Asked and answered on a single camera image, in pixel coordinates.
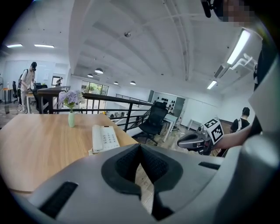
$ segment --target flower vase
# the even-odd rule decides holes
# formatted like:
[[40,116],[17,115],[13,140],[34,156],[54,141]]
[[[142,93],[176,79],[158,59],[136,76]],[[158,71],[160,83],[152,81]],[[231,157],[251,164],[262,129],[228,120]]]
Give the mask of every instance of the flower vase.
[[68,124],[70,128],[73,128],[75,126],[75,117],[74,117],[74,112],[69,112],[68,115]]

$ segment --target ceiling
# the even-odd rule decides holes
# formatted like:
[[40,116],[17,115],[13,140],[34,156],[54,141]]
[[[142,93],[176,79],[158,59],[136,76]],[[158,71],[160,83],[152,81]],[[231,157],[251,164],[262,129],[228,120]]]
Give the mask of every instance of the ceiling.
[[[172,88],[207,91],[241,31],[220,22],[214,13],[206,18],[200,0],[37,0],[4,44],[24,45],[7,49],[8,53],[69,55],[72,74],[77,76],[87,78],[100,67],[104,74],[95,79],[101,82],[129,86],[133,80],[150,88],[165,82],[172,93]],[[55,49],[36,48],[35,43]],[[240,57],[247,53],[257,60],[260,48],[260,38],[252,34]],[[241,66],[228,70],[211,92],[234,91],[250,82],[250,74]]]

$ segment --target white shirt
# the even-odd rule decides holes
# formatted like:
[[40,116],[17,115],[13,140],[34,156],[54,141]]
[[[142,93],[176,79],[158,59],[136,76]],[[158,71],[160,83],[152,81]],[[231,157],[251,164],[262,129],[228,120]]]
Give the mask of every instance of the white shirt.
[[[27,70],[25,69],[22,74],[21,80],[24,81],[29,86],[31,85],[32,79],[35,79],[35,72],[34,71],[31,72],[30,70],[28,70],[27,73]],[[27,88],[23,84],[21,84],[21,91],[27,91]]]

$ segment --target black metal railing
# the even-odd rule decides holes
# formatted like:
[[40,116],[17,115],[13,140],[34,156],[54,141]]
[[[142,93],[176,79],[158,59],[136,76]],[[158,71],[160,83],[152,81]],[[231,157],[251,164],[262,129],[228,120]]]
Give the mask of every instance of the black metal railing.
[[121,99],[127,99],[127,100],[133,100],[133,101],[148,103],[147,101],[140,100],[140,99],[136,99],[136,98],[129,97],[129,96],[124,96],[124,95],[121,95],[121,94],[116,94],[115,96],[116,96],[117,98],[121,98]]
[[[47,89],[40,89],[37,91],[40,101],[43,101],[43,99],[46,99],[49,103],[49,114],[53,113],[59,113],[59,112],[69,112],[70,109],[65,109],[59,107],[61,105],[61,102],[58,101],[57,107],[53,107],[53,98],[58,99],[59,93],[62,91],[62,87],[55,87],[55,88],[47,88]],[[152,106],[153,104],[145,102],[145,101],[135,101],[135,100],[129,100],[129,99],[124,99],[124,98],[118,98],[118,97],[111,97],[111,96],[104,96],[104,95],[99,95],[99,94],[91,94],[91,93],[83,93],[83,97],[87,100],[103,100],[103,101],[110,101],[110,102],[121,102],[121,103],[128,103],[129,108],[128,109],[84,109],[84,108],[79,108],[79,109],[73,109],[73,111],[78,111],[78,112],[103,112],[103,111],[127,111],[127,116],[123,117],[118,117],[120,119],[126,119],[125,123],[117,124],[118,126],[125,126],[124,131],[126,132],[127,130],[130,130],[132,128],[136,128],[140,125],[140,123],[143,123],[147,117],[150,114],[150,108],[149,109],[132,109],[133,104],[138,104],[138,105],[147,105],[147,106]],[[146,111],[143,115],[136,115],[136,116],[131,116],[132,111]],[[136,117],[135,121],[130,122],[130,118]]]

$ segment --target backpack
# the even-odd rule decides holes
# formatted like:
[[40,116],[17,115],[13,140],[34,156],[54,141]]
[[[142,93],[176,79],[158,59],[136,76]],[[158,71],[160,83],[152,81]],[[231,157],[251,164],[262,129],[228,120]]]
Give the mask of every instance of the backpack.
[[19,77],[19,80],[18,80],[18,87],[17,87],[18,89],[21,88],[21,77],[22,77],[23,73],[21,74],[21,76]]

